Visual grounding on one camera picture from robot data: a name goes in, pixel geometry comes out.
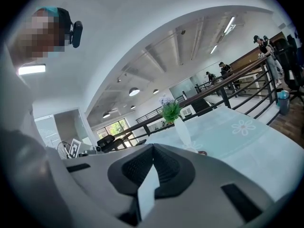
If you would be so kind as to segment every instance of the blue trash can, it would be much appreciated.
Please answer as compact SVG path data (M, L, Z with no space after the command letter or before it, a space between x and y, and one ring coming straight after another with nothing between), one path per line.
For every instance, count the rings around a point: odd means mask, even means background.
M289 92L282 90L277 93L278 96L278 106L280 107L280 114L287 115L289 112L290 101L289 101Z

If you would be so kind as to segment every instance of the window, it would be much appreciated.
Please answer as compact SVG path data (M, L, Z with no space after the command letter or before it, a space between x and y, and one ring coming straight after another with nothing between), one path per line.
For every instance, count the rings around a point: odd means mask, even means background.
M106 127L98 129L97 130L97 134L98 134L99 138L102 139L102 138L106 137L109 134L113 135L113 136L116 135L116 134L119 134L119 133L121 133L122 131L124 131L124 130L126 130L128 128L129 128L128 123L126 122L125 119L122 119L122 120L119 120L119 121L117 121L115 123L112 123L112 124L110 124L110 125L108 125ZM128 137L128 139L132 139L132 138L134 138L133 134L131 134ZM137 144L137 140L133 139L133 140L125 141L124 143L125 143L125 145L127 147L132 147L132 146L135 146Z

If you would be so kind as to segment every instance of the white shirt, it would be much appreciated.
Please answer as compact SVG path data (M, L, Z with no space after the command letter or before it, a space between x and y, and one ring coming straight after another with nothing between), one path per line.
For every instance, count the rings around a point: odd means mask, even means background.
M45 146L33 117L30 88L16 73L6 46L0 54L0 127L19 130Z

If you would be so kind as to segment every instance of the balcony railing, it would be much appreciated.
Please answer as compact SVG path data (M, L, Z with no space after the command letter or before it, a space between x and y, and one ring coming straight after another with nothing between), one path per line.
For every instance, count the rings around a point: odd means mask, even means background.
M249 76L249 75L253 74L252 71L257 70L258 68L260 68L260 70L259 70L258 74L254 73L257 75L257 77L254 80L252 80L250 82L241 82L239 85L243 85L243 84L246 84L246 85L236 89L236 86L234 83L235 81L237 81L241 77ZM224 77L226 78L224 80L222 80L223 76L220 76L220 77L215 78L211 82L207 82L207 83L201 85L200 88L201 88L202 92L200 92L199 94L197 94L185 101L180 102L180 107L183 107L183 106L188 106L188 105L190 105L202 98L205 98L209 95L212 95L212 94L218 94L219 96L222 97L222 100L212 104L210 107L205 108L200 112L196 112L196 114L193 114L193 115L183 119L183 121L187 121L193 117L200 116L210 110L215 109L220 104L225 104L228 108L237 110L239 107L241 107L243 104L251 101L253 98L260 99L260 101L258 103L256 103L256 101L254 101L253 103L255 103L255 105L253 105L250 109L248 109L244 113L244 114L248 115L253 110L255 110L259 105L261 105L265 100L269 99L269 103L260 112L258 112L255 116L253 116L253 118L257 119L261 114L263 114L272 105L272 103L274 101L277 102L275 81L273 79L271 70L269 69L269 65L266 61L266 58L259 59L259 60L255 61L254 63L250 64L249 66L246 65L237 70L233 70L233 71L225 74ZM265 84L261 88L251 87L256 82L265 82ZM231 92L228 92L228 90L227 90L228 86L231 87ZM257 91L253 94L244 94L244 92L249 89L256 89ZM266 91L266 94L264 94L264 95L261 94L261 92L263 90ZM244 101L239 103L238 105L231 107L229 100L234 97L238 97L240 95L241 96L246 95L248 97ZM134 139L142 138L145 136L150 136L153 133L156 133L156 132L162 131L166 128L172 127L173 124L169 125L169 126L165 126L160 129L157 129L152 132L150 131L150 129L148 128L147 125L162 118L162 116L159 115L159 113L157 111L160 111L160 108L158 108L156 110L156 113L154 114L153 117L150 117L150 118L147 117L145 120L141 121L137 125L134 125L134 126L130 127L129 129L126 129L123 132L115 135L115 138L117 138L123 134L127 134L129 132L137 130L139 128L142 128L142 127L145 129L146 133L142 134L140 136L136 136Z
M179 96L176 98L176 100L181 103L183 101L185 101L184 96ZM155 109L154 111L149 112L148 114L136 119L137 123L142 123L150 118L153 118L154 116L158 115L162 113L162 107L159 107L157 109Z

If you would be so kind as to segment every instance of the white vase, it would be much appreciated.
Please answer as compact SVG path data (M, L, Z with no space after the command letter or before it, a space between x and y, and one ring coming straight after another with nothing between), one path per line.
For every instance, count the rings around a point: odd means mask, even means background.
M184 143L185 149L189 151L197 152L192 147L190 134L183 120L180 117L178 117L177 119L174 120L174 125L177 134L179 135L181 141Z

